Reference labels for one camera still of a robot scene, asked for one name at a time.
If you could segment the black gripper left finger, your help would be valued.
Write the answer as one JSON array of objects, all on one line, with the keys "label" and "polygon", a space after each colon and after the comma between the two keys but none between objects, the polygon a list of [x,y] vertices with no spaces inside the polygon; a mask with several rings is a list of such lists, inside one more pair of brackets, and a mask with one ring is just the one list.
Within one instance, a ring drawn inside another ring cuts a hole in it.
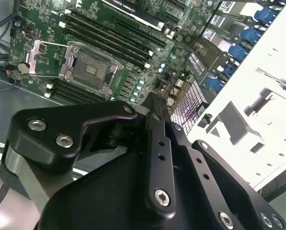
[{"label": "black gripper left finger", "polygon": [[7,139],[6,167],[42,214],[65,186],[130,153],[146,167],[144,197],[161,217],[176,212],[165,101],[150,93],[140,107],[122,101],[17,112]]}]

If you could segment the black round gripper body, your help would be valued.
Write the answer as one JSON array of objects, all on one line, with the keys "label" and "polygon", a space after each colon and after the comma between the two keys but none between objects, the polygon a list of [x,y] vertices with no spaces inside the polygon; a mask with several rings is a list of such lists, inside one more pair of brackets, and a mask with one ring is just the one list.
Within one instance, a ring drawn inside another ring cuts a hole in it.
[{"label": "black round gripper body", "polygon": [[176,212],[159,216],[144,197],[141,154],[124,154],[58,191],[47,203],[41,230],[218,230],[221,223],[191,175],[190,159],[172,154]]}]

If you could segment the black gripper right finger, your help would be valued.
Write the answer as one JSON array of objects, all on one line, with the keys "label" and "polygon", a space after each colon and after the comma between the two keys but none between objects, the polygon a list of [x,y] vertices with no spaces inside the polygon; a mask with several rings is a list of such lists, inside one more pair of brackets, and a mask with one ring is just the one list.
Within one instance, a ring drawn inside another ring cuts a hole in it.
[{"label": "black gripper right finger", "polygon": [[166,114],[183,230],[286,230],[286,221],[210,146]]}]

